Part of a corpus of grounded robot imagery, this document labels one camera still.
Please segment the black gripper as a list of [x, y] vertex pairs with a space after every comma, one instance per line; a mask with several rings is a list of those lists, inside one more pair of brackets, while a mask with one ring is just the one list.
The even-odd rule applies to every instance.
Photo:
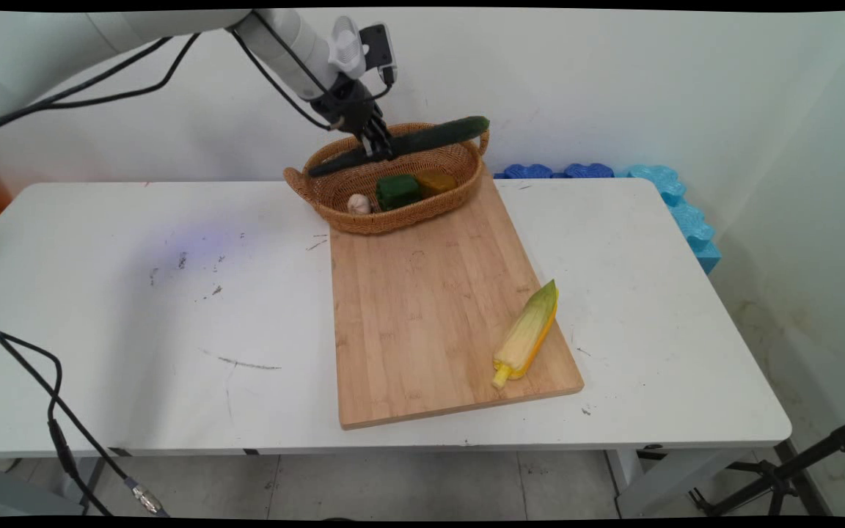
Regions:
[[311, 108], [329, 121], [333, 130], [361, 139], [367, 161], [395, 156], [392, 134], [383, 120], [382, 110], [371, 100], [371, 93], [362, 81], [336, 77], [328, 93], [311, 101]]

